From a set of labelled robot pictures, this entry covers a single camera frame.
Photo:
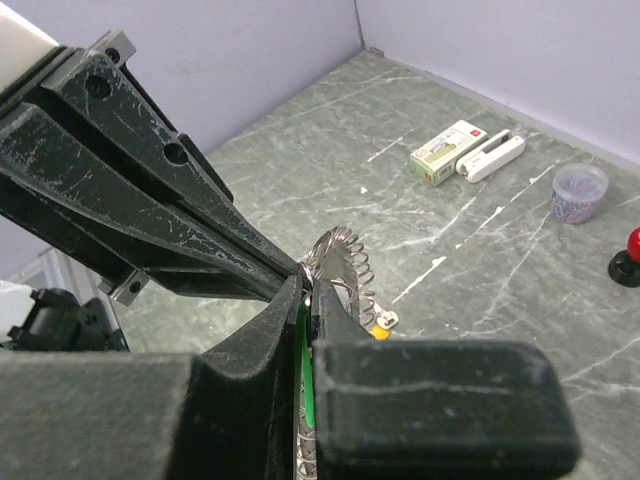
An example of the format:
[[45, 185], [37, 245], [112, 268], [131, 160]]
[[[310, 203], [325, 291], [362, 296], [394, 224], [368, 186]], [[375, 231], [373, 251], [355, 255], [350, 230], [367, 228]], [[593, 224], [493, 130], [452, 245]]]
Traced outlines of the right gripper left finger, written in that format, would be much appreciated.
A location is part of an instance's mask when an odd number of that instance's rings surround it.
[[203, 355], [1, 356], [5, 479], [291, 479], [302, 285]]

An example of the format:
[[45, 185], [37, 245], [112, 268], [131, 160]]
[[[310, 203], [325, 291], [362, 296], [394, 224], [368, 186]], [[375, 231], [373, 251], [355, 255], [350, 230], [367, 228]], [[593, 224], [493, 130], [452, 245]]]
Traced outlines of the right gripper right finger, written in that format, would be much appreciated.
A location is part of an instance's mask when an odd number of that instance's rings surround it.
[[323, 479], [559, 479], [581, 441], [535, 346], [374, 339], [334, 286], [311, 294], [315, 442]]

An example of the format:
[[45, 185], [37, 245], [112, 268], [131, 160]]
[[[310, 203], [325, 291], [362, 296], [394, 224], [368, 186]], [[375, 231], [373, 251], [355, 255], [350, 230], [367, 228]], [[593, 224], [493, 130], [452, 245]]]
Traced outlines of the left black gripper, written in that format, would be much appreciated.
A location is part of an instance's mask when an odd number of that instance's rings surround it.
[[2, 308], [4, 348], [126, 350], [111, 300], [130, 303], [146, 276], [178, 295], [270, 301], [285, 256], [215, 186], [210, 217], [159, 201], [54, 117], [41, 84], [75, 52], [126, 66], [134, 48], [120, 31], [59, 47], [2, 96], [1, 214], [48, 243], [7, 271], [20, 302]]

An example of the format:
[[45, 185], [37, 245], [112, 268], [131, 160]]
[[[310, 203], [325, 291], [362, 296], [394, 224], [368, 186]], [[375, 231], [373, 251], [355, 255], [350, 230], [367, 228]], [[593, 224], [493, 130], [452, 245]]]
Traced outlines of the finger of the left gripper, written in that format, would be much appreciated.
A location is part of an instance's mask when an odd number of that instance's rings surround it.
[[54, 117], [108, 170], [118, 196], [142, 195], [163, 226], [157, 244], [238, 275], [288, 276], [296, 263], [252, 227], [191, 139], [129, 72], [100, 52], [75, 52], [41, 84]]

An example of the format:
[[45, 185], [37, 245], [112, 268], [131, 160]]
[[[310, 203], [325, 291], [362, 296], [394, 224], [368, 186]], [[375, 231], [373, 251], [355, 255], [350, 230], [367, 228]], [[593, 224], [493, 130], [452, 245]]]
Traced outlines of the green tagged key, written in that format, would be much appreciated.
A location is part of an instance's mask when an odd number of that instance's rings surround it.
[[311, 296], [306, 294], [303, 301], [302, 321], [302, 406], [304, 407], [304, 422], [309, 429], [315, 428], [315, 406], [313, 388], [312, 354], [309, 343], [308, 326], [310, 320]]

